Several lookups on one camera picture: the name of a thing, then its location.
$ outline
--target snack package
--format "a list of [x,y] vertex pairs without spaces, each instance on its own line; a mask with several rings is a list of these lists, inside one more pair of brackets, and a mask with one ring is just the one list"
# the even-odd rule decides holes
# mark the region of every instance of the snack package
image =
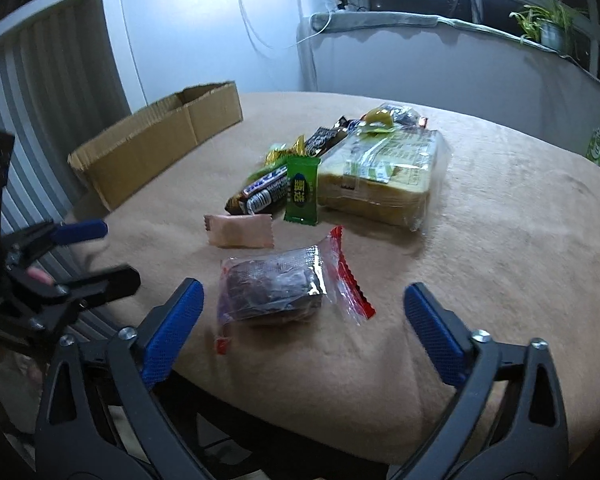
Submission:
[[[322,156],[347,137],[347,127],[353,123],[353,121],[348,121],[342,117],[333,128],[318,128],[305,142],[304,153],[307,156]],[[274,159],[275,155],[273,153],[275,151],[275,149],[270,150],[267,157]],[[286,176],[286,164],[282,164],[282,162],[286,162],[287,158],[288,154],[275,159],[274,163],[280,163],[280,165],[233,195],[226,201],[224,210],[230,215],[253,215],[270,212],[277,205],[282,204],[286,198],[286,190],[289,185],[289,179]]]
[[286,174],[289,185],[286,192],[285,221],[316,225],[318,205],[315,186],[320,159],[314,156],[290,156]]
[[209,245],[216,247],[273,248],[271,215],[205,215]]
[[216,351],[224,354],[228,327],[307,320],[323,301],[336,304],[355,323],[376,311],[366,300],[342,254],[342,226],[317,245],[222,263]]
[[426,233],[450,156],[437,131],[362,121],[318,167],[318,204]]
[[276,170],[280,166],[283,166],[286,164],[286,158],[290,155],[305,154],[304,135],[299,136],[296,139],[296,142],[289,148],[286,144],[274,144],[269,148],[267,155],[265,155],[263,166],[254,173],[251,173],[250,176],[247,177],[247,182],[253,182],[254,180],[265,176],[267,173]]
[[429,121],[410,106],[383,103],[378,108],[387,110],[391,115],[394,124],[400,124],[401,126],[406,126],[408,128],[411,126],[426,128],[427,122]]

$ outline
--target red plastic wrapper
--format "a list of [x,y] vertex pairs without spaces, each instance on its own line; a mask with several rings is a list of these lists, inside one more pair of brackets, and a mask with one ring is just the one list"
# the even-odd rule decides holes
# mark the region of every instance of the red plastic wrapper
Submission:
[[277,325],[308,320],[327,301],[360,324],[376,311],[342,253],[342,226],[317,245],[222,263],[216,351],[225,354],[232,323]]

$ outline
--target metal screw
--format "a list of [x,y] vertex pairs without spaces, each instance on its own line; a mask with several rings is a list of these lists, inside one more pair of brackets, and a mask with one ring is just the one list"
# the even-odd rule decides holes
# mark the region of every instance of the metal screw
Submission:
[[531,346],[533,348],[537,348],[538,350],[546,350],[547,348],[549,348],[549,343],[544,339],[535,337],[531,340]]
[[60,346],[71,346],[75,343],[75,338],[71,334],[64,334],[60,338]]
[[136,332],[136,329],[133,328],[132,326],[125,326],[123,329],[120,330],[120,332],[118,332],[118,337],[120,339],[124,339],[125,341],[129,340],[129,339],[133,339],[138,335],[138,332]]
[[489,341],[491,341],[491,334],[486,330],[474,330],[473,332],[471,332],[471,337],[478,343],[488,343]]
[[45,326],[42,323],[40,323],[39,319],[36,319],[35,317],[29,319],[29,326],[37,332],[40,332],[41,330],[45,329]]

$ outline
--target table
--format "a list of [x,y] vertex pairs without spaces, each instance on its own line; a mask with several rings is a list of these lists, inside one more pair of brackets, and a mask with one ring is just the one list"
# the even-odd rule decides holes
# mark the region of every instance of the table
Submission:
[[[109,236],[76,248],[88,269],[128,262],[142,286],[110,310],[139,324],[186,276],[205,307],[175,369],[232,405],[347,452],[406,459],[453,390],[442,384],[402,312],[425,282],[470,328],[503,342],[547,339],[560,376],[572,455],[600,427],[600,168],[510,128],[415,106],[454,156],[426,238],[322,210],[316,227],[274,221],[275,251],[315,244],[344,225],[344,253],[378,313],[356,326],[323,308],[309,323],[240,330],[213,349],[220,261],[270,250],[206,243],[203,214],[224,202],[275,141],[309,136],[381,101],[318,93],[241,97],[244,122],[189,153],[106,218]],[[488,415],[502,388],[495,389]],[[488,416],[478,430],[484,433]]]

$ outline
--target bread loaf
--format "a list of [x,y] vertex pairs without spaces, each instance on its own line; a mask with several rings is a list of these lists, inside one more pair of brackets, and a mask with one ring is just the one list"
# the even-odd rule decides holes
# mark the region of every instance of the bread loaf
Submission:
[[318,167],[318,204],[413,226],[427,208],[437,132],[392,128],[343,140]]

